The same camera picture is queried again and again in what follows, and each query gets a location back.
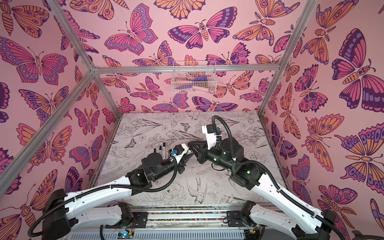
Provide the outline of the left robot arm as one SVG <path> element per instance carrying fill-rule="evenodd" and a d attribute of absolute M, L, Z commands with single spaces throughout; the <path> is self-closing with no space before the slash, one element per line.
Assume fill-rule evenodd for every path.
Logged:
<path fill-rule="evenodd" d="M 192 155 L 191 151 L 172 150 L 164 164 L 155 163 L 156 153 L 151 153 L 140 168 L 108 184 L 69 193 L 64 189 L 56 190 L 45 203 L 43 215 L 30 226 L 28 236 L 58 240 L 69 234 L 80 223 L 78 216 L 88 210 L 139 193 L 161 192 L 174 182 Z"/>

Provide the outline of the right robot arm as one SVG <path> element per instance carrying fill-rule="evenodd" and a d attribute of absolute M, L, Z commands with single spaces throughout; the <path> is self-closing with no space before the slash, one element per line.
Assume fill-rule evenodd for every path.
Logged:
<path fill-rule="evenodd" d="M 192 141 L 188 147 L 200 164 L 211 162 L 230 171 L 233 182 L 262 196 L 279 209 L 278 212 L 264 209 L 248 201 L 241 211 L 246 225 L 267 226 L 295 240 L 329 240 L 331 233 L 345 239 L 336 227 L 335 214 L 321 211 L 290 193 L 263 164 L 245 158 L 244 148 L 234 138 L 219 144 Z"/>

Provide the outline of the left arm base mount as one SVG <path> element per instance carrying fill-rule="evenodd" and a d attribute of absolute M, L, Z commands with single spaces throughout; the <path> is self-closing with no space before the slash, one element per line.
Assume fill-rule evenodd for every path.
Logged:
<path fill-rule="evenodd" d="M 130 206 L 127 203 L 119 203 L 117 210 L 120 210 L 118 214 L 119 221 L 113 225 L 105 225 L 106 229 L 126 229 L 133 227 L 135 229 L 144 229 L 148 222 L 148 212 L 132 212 Z"/>

